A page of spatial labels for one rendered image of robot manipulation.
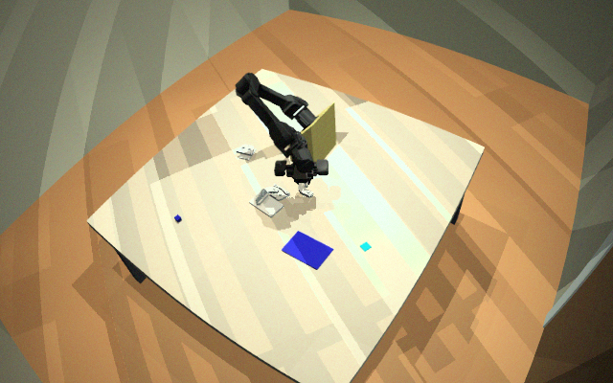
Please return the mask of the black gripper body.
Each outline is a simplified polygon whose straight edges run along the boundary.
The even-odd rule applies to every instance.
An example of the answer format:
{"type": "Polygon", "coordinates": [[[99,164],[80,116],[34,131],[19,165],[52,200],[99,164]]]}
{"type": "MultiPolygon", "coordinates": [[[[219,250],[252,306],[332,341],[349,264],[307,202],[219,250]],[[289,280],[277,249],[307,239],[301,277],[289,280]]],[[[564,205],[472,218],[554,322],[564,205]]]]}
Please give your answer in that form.
{"type": "MultiPolygon", "coordinates": [[[[292,157],[292,163],[294,164],[294,158],[292,157]]],[[[287,165],[286,160],[277,160],[275,162],[274,174],[275,176],[285,176],[293,175],[293,164],[287,165]]],[[[314,162],[314,173],[317,173],[319,176],[328,175],[329,174],[329,161],[327,159],[317,159],[317,162],[314,162]]]]}

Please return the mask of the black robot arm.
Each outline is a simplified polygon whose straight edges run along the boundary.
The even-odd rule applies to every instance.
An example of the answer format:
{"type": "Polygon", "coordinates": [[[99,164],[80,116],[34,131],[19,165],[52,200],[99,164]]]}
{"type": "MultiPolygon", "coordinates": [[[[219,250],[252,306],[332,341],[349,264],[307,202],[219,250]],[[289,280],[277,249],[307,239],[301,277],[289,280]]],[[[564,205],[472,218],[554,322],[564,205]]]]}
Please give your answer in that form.
{"type": "Polygon", "coordinates": [[[302,136],[301,132],[296,131],[296,129],[288,123],[281,122],[261,98],[279,106],[286,117],[291,121],[295,119],[303,130],[311,125],[319,115],[316,117],[307,108],[309,104],[302,98],[293,95],[283,95],[262,85],[258,77],[253,73],[246,73],[236,84],[235,91],[241,101],[248,105],[268,128],[269,136],[273,140],[273,145],[277,147],[286,158],[289,155],[294,158],[294,182],[307,183],[307,181],[313,179],[314,162],[307,148],[306,138],[302,136]],[[302,106],[303,108],[296,113],[302,106]],[[289,144],[290,147],[284,150],[289,144]]]}

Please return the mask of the blue flat rectangular plate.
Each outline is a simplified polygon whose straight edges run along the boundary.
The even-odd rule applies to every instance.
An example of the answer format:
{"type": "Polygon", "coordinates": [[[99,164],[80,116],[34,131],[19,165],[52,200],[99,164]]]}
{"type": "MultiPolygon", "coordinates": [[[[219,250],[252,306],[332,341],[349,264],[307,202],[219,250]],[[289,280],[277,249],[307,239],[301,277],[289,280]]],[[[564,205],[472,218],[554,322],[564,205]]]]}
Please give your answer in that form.
{"type": "Polygon", "coordinates": [[[299,231],[281,249],[284,253],[316,270],[327,260],[333,250],[327,244],[299,231]]]}

